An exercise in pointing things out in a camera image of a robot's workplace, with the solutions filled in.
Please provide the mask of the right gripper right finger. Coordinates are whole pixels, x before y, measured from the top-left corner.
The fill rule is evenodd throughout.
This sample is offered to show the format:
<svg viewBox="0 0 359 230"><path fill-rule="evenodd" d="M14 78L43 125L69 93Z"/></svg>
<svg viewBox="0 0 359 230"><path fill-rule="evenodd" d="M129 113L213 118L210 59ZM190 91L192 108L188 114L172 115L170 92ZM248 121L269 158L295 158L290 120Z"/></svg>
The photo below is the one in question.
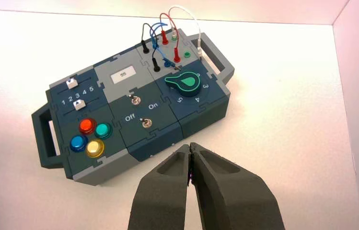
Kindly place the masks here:
<svg viewBox="0 0 359 230"><path fill-rule="evenodd" d="M278 202L264 180L192 142L192 176L204 230L283 230Z"/></svg>

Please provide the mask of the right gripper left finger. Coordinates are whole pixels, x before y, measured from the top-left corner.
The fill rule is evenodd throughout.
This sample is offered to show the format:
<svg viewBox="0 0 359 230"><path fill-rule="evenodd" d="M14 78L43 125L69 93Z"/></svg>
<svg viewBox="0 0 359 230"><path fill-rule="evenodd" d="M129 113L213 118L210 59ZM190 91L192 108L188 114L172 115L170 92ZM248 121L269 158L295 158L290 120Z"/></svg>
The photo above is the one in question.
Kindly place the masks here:
<svg viewBox="0 0 359 230"><path fill-rule="evenodd" d="M128 229L184 229L190 158L190 147L184 144L141 179Z"/></svg>

